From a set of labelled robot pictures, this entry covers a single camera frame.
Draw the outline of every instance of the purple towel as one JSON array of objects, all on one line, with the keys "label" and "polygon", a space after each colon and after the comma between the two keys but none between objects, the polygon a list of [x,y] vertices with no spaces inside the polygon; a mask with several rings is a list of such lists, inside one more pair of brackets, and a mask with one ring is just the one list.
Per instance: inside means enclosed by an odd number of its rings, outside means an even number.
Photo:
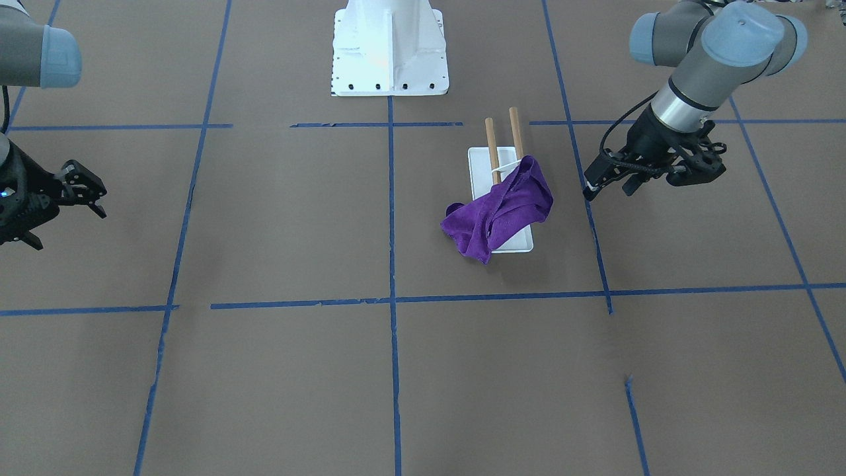
[{"label": "purple towel", "polygon": [[552,193],[541,166],[531,155],[501,184],[466,205],[453,203],[441,222],[459,252],[487,264],[491,249],[499,248],[527,224],[543,223],[552,208]]}]

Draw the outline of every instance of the white mounting plate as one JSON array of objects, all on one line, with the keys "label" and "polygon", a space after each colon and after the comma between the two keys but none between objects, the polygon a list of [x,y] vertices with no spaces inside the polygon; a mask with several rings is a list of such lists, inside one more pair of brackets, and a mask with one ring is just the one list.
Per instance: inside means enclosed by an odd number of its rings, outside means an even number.
[{"label": "white mounting plate", "polygon": [[[335,36],[343,22],[346,8],[335,13]],[[433,9],[443,35],[443,14]],[[445,52],[418,52],[405,65],[398,65],[394,77],[387,77],[361,53],[335,50],[332,56],[332,94],[334,96],[441,96],[449,91],[449,73]]]},{"label": "white mounting plate", "polygon": [[[519,159],[514,147],[497,147],[499,163],[505,165],[499,168],[503,179],[517,168]],[[470,188],[473,191],[473,200],[485,195],[493,187],[493,171],[491,170],[491,154],[487,147],[471,147],[467,150],[467,159],[470,163]],[[531,225],[517,232],[502,246],[493,250],[494,253],[527,253],[535,247],[531,237]]]}]

